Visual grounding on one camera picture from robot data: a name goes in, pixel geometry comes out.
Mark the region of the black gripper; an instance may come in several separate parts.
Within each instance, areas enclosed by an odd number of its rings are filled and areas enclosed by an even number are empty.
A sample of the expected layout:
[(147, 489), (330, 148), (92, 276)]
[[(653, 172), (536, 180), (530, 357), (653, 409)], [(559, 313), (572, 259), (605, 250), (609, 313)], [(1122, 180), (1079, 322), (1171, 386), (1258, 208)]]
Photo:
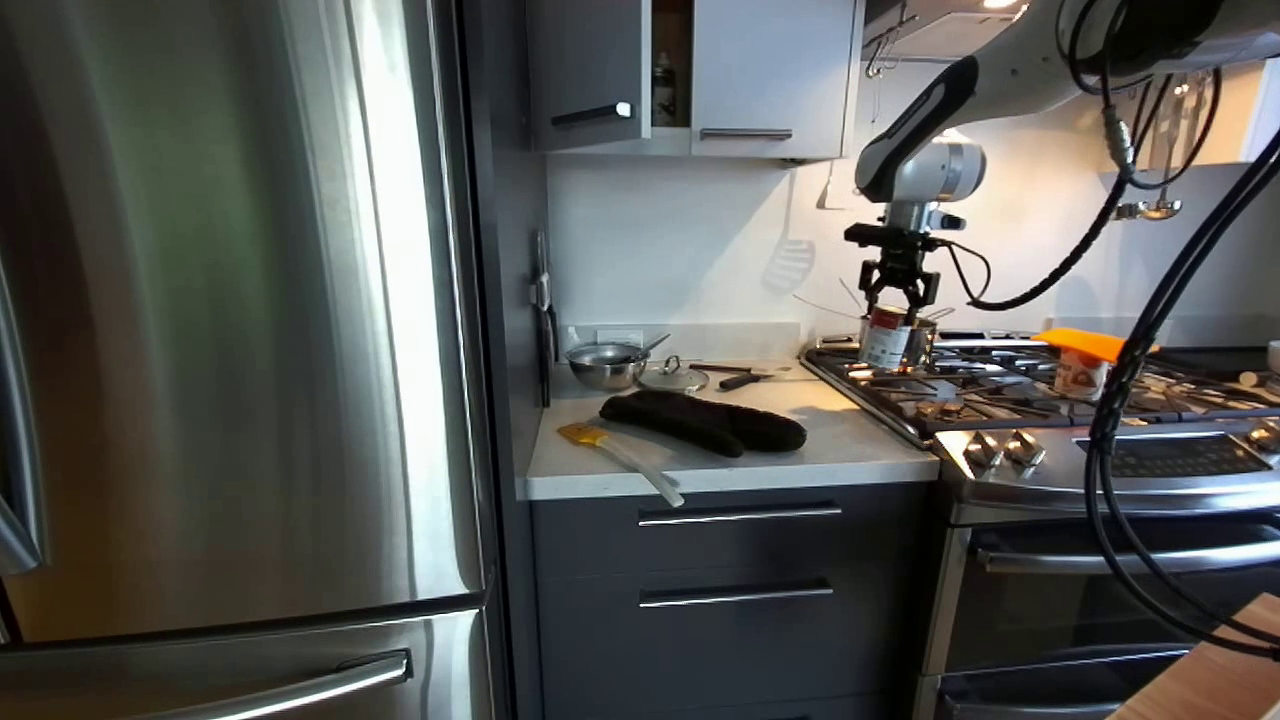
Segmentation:
[(852, 224), (844, 241), (857, 250), (876, 250), (876, 259), (862, 259), (857, 279), (867, 307), (880, 307), (883, 292), (900, 292), (906, 304), (906, 322), (916, 322), (935, 302), (938, 276), (926, 273), (924, 259), (944, 250), (938, 235)]

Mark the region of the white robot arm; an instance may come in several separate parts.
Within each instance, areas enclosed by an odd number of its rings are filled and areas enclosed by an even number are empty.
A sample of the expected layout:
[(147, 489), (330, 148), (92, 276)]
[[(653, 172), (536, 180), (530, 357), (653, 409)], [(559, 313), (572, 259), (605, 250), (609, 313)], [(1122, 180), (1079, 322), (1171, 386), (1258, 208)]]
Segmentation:
[(926, 215), (982, 180), (982, 148), (947, 141), (947, 128), (1024, 116), (1071, 92), (1143, 81), (1157, 68), (1216, 68), (1274, 52), (1280, 0), (1026, 0), (1024, 13), (966, 57), (944, 66), (894, 120), (857, 158), (857, 187), (883, 204), (880, 224), (852, 224), (848, 241), (876, 250), (859, 264), (862, 304), (883, 287), (919, 313), (938, 276)]

